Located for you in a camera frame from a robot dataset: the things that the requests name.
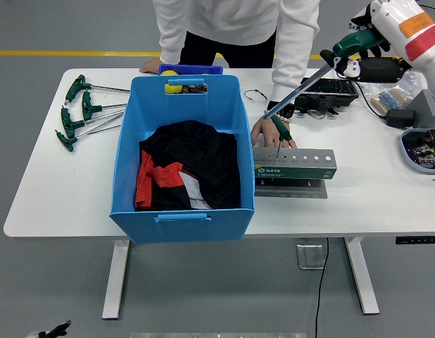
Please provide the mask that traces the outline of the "person's right hand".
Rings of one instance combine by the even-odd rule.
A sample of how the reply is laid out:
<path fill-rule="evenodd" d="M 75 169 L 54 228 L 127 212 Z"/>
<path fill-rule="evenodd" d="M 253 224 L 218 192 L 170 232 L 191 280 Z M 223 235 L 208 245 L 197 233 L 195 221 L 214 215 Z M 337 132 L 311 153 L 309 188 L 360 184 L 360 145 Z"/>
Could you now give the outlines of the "person's right hand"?
<path fill-rule="evenodd" d="M 139 72 L 141 73 L 148 73 L 148 74 L 157 74 L 158 69 L 160 65 L 162 65 L 163 62 L 160 60 L 160 58 L 152 58 L 145 62 L 142 67 L 140 67 Z"/>

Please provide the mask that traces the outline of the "person's left hand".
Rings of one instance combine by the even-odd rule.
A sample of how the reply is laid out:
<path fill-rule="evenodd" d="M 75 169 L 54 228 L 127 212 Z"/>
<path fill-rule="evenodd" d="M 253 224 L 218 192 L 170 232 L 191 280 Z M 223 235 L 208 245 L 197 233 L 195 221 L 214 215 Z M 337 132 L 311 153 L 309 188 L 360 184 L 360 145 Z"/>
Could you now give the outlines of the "person's left hand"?
<path fill-rule="evenodd" d="M 265 120 L 260 118 L 252 127 L 251 130 L 251 142 L 252 146 L 255 146 L 258 141 L 258 137 L 263 136 L 263 146 L 270 148 L 296 148 L 297 145 L 292 139 L 290 141 L 280 141 L 279 132 L 275 127 L 275 124 L 271 120 Z"/>

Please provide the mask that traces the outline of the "robot left hand black fingers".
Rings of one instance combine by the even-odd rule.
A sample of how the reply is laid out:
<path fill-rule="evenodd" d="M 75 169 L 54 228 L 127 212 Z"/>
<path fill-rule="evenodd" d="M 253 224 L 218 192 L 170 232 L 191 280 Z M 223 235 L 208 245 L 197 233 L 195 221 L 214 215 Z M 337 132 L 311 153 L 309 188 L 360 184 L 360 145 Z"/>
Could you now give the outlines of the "robot left hand black fingers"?
<path fill-rule="evenodd" d="M 65 337 L 68 332 L 68 328 L 71 325 L 70 320 L 66 320 L 65 322 L 57 325 L 55 328 L 49 331 L 40 331 L 40 332 L 30 332 L 25 337 L 26 338 L 57 338 L 57 337 Z"/>

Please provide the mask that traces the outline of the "robot right hand white shell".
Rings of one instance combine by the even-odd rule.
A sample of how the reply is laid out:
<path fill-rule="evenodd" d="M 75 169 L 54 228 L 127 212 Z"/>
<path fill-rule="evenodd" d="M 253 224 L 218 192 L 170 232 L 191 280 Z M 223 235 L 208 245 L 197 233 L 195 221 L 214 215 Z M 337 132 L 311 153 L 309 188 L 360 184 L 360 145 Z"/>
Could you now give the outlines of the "robot right hand white shell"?
<path fill-rule="evenodd" d="M 321 51 L 330 68 L 361 82 L 396 82 L 407 69 L 423 74 L 435 96 L 435 22 L 416 1 L 372 1 L 351 33 Z"/>

